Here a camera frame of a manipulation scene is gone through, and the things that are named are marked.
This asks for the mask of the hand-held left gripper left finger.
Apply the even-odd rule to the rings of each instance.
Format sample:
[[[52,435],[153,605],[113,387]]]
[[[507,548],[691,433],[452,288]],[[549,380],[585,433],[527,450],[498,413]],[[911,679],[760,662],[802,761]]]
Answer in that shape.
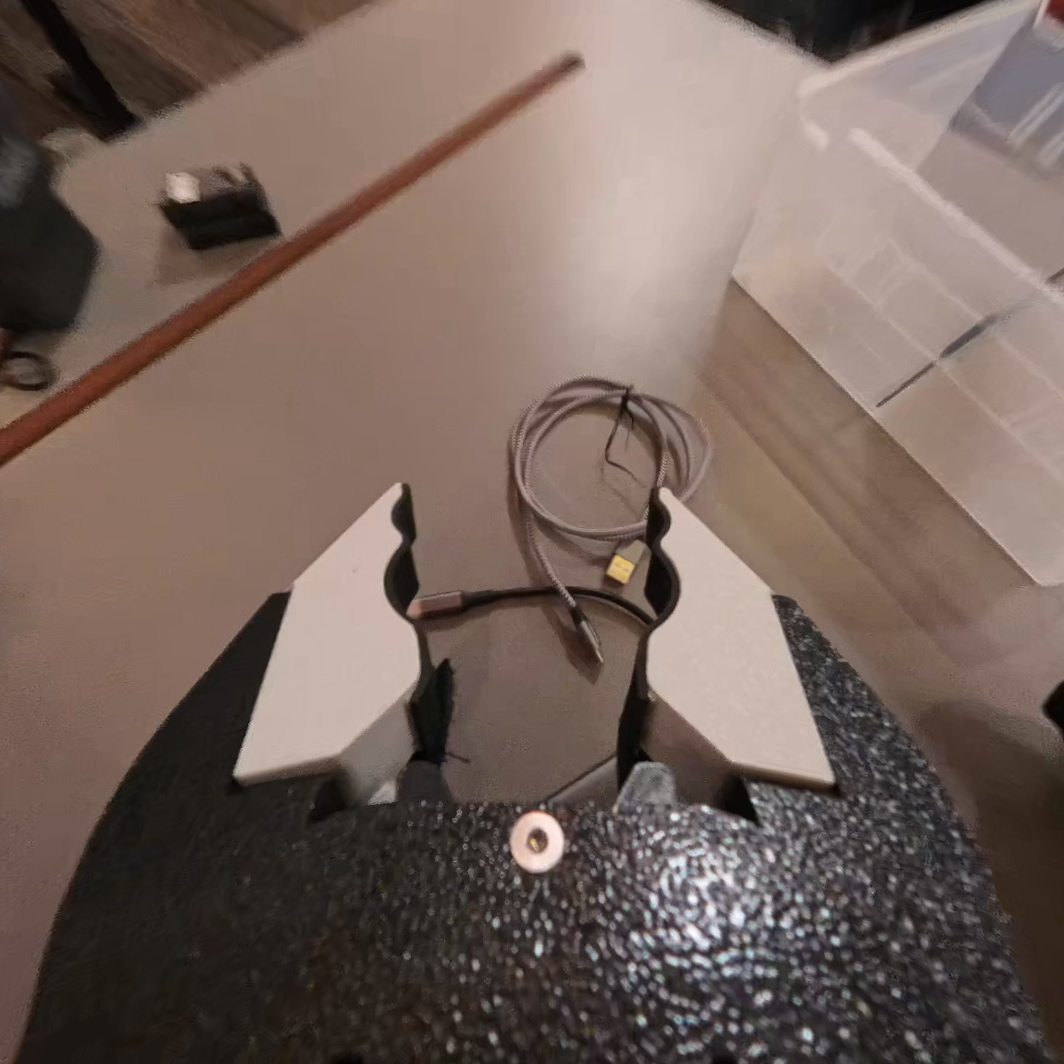
[[[295,580],[236,785],[321,777],[347,805],[382,805],[416,757],[444,759],[453,672],[408,614],[416,535],[410,486],[394,484]]]

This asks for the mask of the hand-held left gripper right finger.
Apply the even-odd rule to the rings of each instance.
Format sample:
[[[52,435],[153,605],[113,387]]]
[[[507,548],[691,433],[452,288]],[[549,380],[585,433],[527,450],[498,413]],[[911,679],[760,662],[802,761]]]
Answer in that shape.
[[[617,731],[617,785],[661,766],[684,802],[739,782],[830,794],[826,752],[774,592],[667,488],[652,493],[637,644]]]

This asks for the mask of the dark grey usb-c adapter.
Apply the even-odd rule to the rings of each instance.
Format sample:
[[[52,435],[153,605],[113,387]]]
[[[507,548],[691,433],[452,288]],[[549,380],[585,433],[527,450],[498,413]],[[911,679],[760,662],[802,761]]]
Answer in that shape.
[[[573,586],[566,587],[568,598],[564,598],[553,585],[545,586],[518,586],[509,589],[498,591],[450,591],[438,592],[437,594],[425,595],[415,598],[408,606],[406,616],[411,620],[428,620],[431,617],[458,617],[477,608],[487,608],[495,605],[506,605],[533,599],[552,599],[567,603],[569,599],[573,602],[581,600],[596,601],[617,610],[633,617],[644,626],[654,622],[654,617],[634,602],[628,600],[619,594],[609,591],[598,591],[592,587]]]

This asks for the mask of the clear plastic bin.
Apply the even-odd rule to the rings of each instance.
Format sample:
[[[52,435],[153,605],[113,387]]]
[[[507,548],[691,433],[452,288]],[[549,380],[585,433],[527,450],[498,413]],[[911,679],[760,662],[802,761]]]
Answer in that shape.
[[[1062,585],[1062,18],[987,2],[800,85],[734,279]]]

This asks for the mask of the small black box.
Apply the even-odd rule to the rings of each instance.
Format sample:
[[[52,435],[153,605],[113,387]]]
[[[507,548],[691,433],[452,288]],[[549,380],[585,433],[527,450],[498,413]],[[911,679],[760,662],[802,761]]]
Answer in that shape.
[[[281,233],[257,176],[245,164],[171,170],[164,177],[157,207],[193,251]]]

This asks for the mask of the dark pouch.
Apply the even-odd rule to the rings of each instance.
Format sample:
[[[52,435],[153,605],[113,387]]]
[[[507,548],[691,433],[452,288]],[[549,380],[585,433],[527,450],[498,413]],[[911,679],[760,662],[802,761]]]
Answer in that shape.
[[[59,196],[35,142],[1,135],[1,327],[14,334],[74,325],[98,244]]]

